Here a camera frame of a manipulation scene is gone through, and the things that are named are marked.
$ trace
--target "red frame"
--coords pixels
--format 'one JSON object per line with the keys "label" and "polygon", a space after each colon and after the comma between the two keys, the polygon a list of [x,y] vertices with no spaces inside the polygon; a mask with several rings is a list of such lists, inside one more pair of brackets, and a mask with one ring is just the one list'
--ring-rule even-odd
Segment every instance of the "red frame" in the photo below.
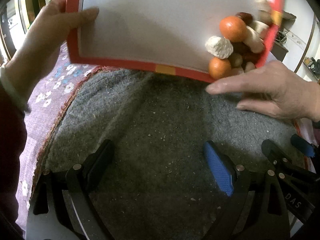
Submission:
{"label": "red frame", "polygon": [[[283,6],[283,0],[271,0],[271,7],[274,11],[274,15],[281,15]],[[77,12],[79,8],[79,0],[67,0],[66,12]],[[266,49],[256,64],[257,67],[264,65],[269,51],[272,49],[273,41],[276,37],[276,33],[279,29],[281,19],[278,19],[277,25],[273,24],[267,33],[266,39],[264,40]],[[70,60],[72,63],[83,63],[92,65],[104,65],[104,66],[114,66],[120,68],[137,69],[153,71],[158,73],[165,73],[177,76],[188,77],[196,80],[201,80],[205,82],[213,82],[214,79],[208,74],[197,70],[191,70],[175,66],[163,66],[156,63],[140,62],[133,60],[120,60],[120,59],[109,59],[109,58],[94,58],[94,57],[80,57],[78,50],[78,33],[77,29],[70,32],[68,39],[68,49]]]}

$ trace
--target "whiteboard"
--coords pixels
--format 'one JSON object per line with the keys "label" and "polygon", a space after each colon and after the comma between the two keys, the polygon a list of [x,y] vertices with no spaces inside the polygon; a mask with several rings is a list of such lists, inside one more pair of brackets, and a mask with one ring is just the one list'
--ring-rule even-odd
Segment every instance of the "whiteboard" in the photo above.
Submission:
{"label": "whiteboard", "polygon": [[80,57],[135,60],[207,71],[205,42],[237,12],[257,16],[254,0],[79,0],[97,6],[94,23],[78,30]]}

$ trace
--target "gray cloth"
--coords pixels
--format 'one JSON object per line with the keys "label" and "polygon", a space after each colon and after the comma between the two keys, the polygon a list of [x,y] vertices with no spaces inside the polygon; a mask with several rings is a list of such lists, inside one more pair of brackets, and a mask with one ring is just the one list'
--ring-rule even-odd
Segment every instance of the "gray cloth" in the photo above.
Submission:
{"label": "gray cloth", "polygon": [[47,148],[46,168],[82,163],[104,139],[115,158],[90,198],[116,239],[201,239],[227,196],[202,153],[213,140],[235,164],[267,171],[272,139],[302,166],[287,122],[235,109],[239,94],[211,96],[206,83],[149,72],[99,73],[87,81]]}

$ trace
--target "pile of food items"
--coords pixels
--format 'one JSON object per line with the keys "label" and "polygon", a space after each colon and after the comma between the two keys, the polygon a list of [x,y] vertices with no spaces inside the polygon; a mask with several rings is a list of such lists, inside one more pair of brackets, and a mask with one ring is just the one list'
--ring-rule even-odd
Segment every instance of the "pile of food items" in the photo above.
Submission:
{"label": "pile of food items", "polygon": [[209,74],[214,79],[229,76],[232,68],[242,67],[244,72],[256,68],[255,64],[265,50],[263,39],[273,24],[268,0],[256,0],[256,4],[258,20],[245,12],[228,16],[219,24],[223,38],[212,36],[206,42],[207,51],[215,56],[209,63]]}

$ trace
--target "hand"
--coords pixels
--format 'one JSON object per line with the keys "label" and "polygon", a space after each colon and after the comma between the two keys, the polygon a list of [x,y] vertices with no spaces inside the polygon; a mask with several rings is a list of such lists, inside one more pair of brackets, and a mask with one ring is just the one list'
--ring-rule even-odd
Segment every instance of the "hand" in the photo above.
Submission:
{"label": "hand", "polygon": [[251,110],[276,118],[320,120],[320,86],[303,80],[280,61],[217,80],[206,91],[212,95],[246,92],[247,97],[237,105],[239,110]]}
{"label": "hand", "polygon": [[98,8],[65,13],[66,0],[52,0],[43,7],[26,34],[22,47],[6,66],[8,79],[28,99],[35,85],[55,66],[61,44],[69,32],[92,22]]}

